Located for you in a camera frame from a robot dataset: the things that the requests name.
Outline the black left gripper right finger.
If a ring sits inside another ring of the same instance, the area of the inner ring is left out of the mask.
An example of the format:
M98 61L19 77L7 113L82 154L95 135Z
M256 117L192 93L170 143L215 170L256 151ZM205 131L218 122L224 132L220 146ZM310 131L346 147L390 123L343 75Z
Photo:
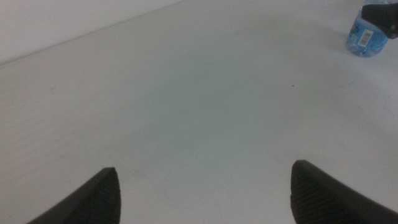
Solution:
M397 212L306 160L294 162L290 191L290 208L296 223L397 224Z

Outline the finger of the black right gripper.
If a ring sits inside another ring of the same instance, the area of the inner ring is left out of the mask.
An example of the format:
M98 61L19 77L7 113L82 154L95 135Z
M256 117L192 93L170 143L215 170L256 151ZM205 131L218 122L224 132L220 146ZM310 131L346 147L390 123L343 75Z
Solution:
M397 3L364 5L361 18L376 26L389 39L397 38Z

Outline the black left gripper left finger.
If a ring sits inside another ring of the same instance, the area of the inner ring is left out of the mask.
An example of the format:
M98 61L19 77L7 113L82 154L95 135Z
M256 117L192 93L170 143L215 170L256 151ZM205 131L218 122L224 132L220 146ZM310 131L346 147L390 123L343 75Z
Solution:
M121 190L118 173L115 168L107 167L29 223L114 224L120 220Z

